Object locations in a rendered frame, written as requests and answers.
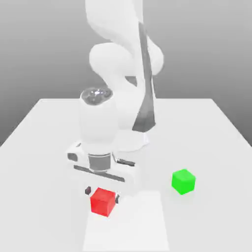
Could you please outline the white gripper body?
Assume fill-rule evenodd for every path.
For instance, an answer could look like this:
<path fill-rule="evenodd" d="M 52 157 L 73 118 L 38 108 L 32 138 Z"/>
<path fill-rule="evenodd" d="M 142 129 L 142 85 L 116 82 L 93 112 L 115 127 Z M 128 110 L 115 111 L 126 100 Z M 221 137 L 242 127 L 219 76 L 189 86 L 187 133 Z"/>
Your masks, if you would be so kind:
<path fill-rule="evenodd" d="M 71 176 L 84 188 L 91 187 L 115 192 L 117 194 L 133 194 L 139 186 L 138 166 L 119 164 L 114 161 L 99 161 L 88 167 L 82 162 L 68 162 Z"/>

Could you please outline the small red cube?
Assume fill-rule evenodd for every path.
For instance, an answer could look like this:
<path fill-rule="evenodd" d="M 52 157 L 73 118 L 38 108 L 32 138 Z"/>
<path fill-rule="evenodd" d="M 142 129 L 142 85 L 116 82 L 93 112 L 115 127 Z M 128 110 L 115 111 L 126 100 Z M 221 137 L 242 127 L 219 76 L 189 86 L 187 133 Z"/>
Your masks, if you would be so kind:
<path fill-rule="evenodd" d="M 116 204 L 116 193 L 102 188 L 97 188 L 90 197 L 91 212 L 109 217 Z"/>

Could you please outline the small green cube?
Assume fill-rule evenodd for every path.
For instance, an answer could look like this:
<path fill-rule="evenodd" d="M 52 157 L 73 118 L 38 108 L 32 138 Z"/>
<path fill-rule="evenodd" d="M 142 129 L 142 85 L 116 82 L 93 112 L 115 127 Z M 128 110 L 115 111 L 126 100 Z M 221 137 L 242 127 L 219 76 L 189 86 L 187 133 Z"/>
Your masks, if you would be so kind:
<path fill-rule="evenodd" d="M 196 177 L 187 169 L 172 173 L 171 186 L 180 194 L 186 194 L 194 190 Z"/>

